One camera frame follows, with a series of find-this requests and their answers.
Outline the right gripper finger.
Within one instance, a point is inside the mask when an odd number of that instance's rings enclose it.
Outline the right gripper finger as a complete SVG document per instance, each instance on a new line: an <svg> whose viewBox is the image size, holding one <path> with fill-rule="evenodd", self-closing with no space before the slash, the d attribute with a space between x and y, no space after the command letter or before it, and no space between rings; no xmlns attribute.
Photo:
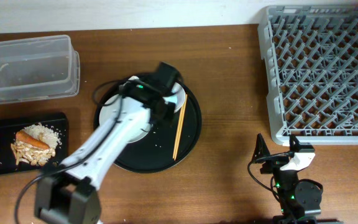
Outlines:
<svg viewBox="0 0 358 224"><path fill-rule="evenodd" d="M307 142L299 142L298 138L290 135L290 151L293 152L313 152L313 146Z"/></svg>
<svg viewBox="0 0 358 224"><path fill-rule="evenodd" d="M256 145L252 156L253 163L263 163L270 156L270 151L265 143L263 136L259 133L256 139Z"/></svg>

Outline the grey-white plate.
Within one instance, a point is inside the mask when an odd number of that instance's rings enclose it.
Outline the grey-white plate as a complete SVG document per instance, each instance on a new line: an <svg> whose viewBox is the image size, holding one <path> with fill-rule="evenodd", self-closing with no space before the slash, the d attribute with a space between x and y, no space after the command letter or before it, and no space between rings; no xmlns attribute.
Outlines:
<svg viewBox="0 0 358 224"><path fill-rule="evenodd" d="M100 109L99 115L98 115L98 122L99 125L102 125L105 121L107 121L112 115L115 115L118 112L119 109L119 95L115 94L112 97L110 97L106 104L110 104L114 102L110 106L104 106ZM153 125L150 123L146 123L141 127L140 129L137 129L135 133L132 135L132 139L129 140L129 143L133 143L136 141L140 141L142 138L144 138L149 131L152 129Z"/></svg>

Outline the orange carrot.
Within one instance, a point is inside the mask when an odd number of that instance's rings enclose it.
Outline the orange carrot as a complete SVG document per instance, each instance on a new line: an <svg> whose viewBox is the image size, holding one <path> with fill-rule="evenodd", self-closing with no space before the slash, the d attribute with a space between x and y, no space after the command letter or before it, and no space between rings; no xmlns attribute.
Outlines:
<svg viewBox="0 0 358 224"><path fill-rule="evenodd" d="M37 147L39 149L46 150L50 148L48 144L33 138L32 136L30 136L24 131L17 132L16 139L26 144L30 144L31 146Z"/></svg>

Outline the rice and peanut scraps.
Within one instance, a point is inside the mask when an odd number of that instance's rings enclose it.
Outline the rice and peanut scraps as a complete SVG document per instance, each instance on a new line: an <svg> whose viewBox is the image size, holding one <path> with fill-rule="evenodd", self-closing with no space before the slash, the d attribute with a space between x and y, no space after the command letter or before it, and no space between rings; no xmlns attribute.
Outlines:
<svg viewBox="0 0 358 224"><path fill-rule="evenodd" d="M20 163L31 166L44 166L61 152L62 140L59 131L41 123L26 126L15 133L14 142L10 144L16 165Z"/></svg>

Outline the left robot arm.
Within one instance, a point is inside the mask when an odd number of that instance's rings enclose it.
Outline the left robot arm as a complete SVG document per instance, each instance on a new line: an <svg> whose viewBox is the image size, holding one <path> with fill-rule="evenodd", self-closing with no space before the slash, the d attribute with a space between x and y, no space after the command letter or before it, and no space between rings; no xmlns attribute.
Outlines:
<svg viewBox="0 0 358 224"><path fill-rule="evenodd" d="M47 223L99 223L98 195L107 171L124 148L154 121L171 121L178 81L156 75L120 83L109 114L88 140L60 165L37 178L35 216Z"/></svg>

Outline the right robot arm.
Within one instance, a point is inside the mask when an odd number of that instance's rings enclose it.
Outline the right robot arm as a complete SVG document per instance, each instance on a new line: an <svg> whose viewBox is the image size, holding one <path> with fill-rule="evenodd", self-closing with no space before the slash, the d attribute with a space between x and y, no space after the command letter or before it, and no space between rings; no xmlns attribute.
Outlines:
<svg viewBox="0 0 358 224"><path fill-rule="evenodd" d="M280 204L281 215L274 216L276 224L330 224L338 220L318 220L321 214L323 185L311 179L300 179L298 173L306 169L315 157L315 149L309 143L302 143L291 135L290 149L271 154L263 136L257 135L252 159L247 165L250 177L261 187L272 193ZM261 174L270 174L270 185L259 181L251 172L252 164L261 164Z"/></svg>

